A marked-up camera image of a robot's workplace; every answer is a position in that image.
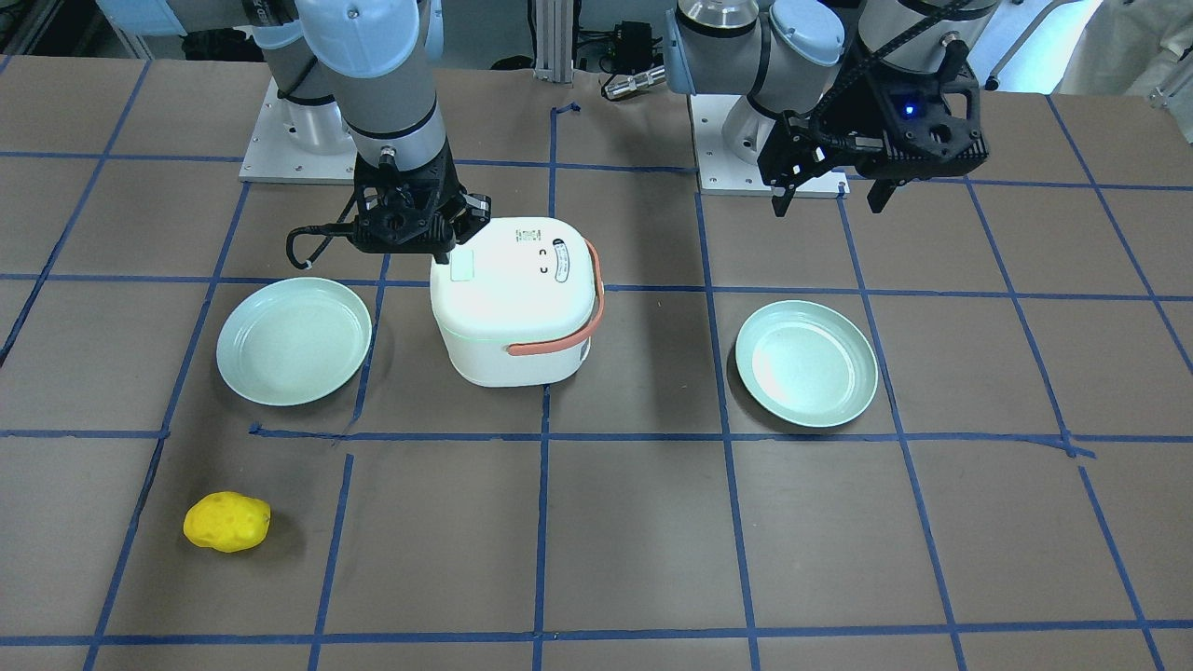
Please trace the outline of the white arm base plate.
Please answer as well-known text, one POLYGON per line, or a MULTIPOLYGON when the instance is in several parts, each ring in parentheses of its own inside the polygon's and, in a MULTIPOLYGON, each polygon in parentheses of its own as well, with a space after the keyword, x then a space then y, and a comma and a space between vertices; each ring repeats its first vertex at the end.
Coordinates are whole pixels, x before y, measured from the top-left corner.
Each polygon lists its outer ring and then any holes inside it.
POLYGON ((707 196, 769 197, 758 156, 773 121, 743 96, 690 97, 692 140, 700 192, 707 196))
POLYGON ((303 105, 278 97, 268 81, 240 179, 291 185, 350 185, 357 147, 336 103, 303 105))

